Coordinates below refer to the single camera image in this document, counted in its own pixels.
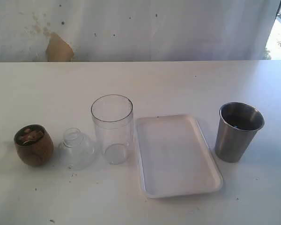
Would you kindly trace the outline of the brown wooden blocks pile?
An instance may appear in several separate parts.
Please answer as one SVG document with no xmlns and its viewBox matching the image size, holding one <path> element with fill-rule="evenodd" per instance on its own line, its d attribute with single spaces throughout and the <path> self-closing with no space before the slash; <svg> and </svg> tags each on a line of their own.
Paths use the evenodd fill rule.
<svg viewBox="0 0 281 225">
<path fill-rule="evenodd" d="M 17 141 L 19 144 L 23 145 L 22 143 L 26 140 L 34 140 L 37 142 L 44 136 L 44 132 L 40 128 L 26 128 L 22 131 L 22 133 L 17 137 Z"/>
</svg>

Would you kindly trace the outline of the clear plastic dome lid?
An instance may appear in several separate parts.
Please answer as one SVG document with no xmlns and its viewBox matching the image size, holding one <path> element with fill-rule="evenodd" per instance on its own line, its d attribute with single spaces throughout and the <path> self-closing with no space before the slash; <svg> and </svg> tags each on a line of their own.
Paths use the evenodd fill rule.
<svg viewBox="0 0 281 225">
<path fill-rule="evenodd" d="M 82 170 L 96 159 L 96 142 L 78 128 L 67 129 L 58 146 L 61 165 L 69 170 Z"/>
</svg>

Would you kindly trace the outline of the white rectangular plastic tray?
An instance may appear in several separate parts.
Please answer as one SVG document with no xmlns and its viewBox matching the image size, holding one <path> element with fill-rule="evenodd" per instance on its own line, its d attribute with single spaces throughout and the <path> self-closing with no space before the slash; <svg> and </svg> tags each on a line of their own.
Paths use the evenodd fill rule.
<svg viewBox="0 0 281 225">
<path fill-rule="evenodd" d="M 191 115 L 135 121 L 140 186 L 151 199 L 213 193 L 222 175 L 199 123 Z"/>
</svg>

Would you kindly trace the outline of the clear plastic jar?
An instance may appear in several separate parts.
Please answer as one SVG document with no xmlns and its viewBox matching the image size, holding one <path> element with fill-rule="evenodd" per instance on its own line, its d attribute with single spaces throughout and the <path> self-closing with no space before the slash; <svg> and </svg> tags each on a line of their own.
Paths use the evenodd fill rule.
<svg viewBox="0 0 281 225">
<path fill-rule="evenodd" d="M 133 104 L 118 94 L 98 98 L 90 107 L 103 157 L 111 165 L 124 163 L 133 148 Z"/>
</svg>

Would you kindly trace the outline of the stainless steel tumbler cup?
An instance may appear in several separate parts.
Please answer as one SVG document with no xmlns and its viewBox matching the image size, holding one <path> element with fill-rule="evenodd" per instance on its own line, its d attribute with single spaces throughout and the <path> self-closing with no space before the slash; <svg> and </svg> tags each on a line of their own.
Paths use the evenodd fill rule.
<svg viewBox="0 0 281 225">
<path fill-rule="evenodd" d="M 264 117 L 253 106 L 241 102 L 224 104 L 219 116 L 215 153 L 222 161 L 236 163 L 263 128 Z"/>
</svg>

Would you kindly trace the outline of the round brown wooden cup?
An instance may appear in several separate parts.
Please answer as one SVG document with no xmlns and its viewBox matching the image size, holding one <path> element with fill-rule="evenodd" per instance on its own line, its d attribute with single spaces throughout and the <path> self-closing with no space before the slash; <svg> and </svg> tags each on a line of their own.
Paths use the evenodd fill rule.
<svg viewBox="0 0 281 225">
<path fill-rule="evenodd" d="M 16 139 L 26 128 L 40 128 L 44 132 L 44 136 L 33 144 L 21 145 Z M 29 166 L 45 165 L 53 156 L 54 146 L 52 139 L 46 129 L 39 124 L 31 124 L 21 128 L 14 135 L 14 144 L 19 158 Z"/>
</svg>

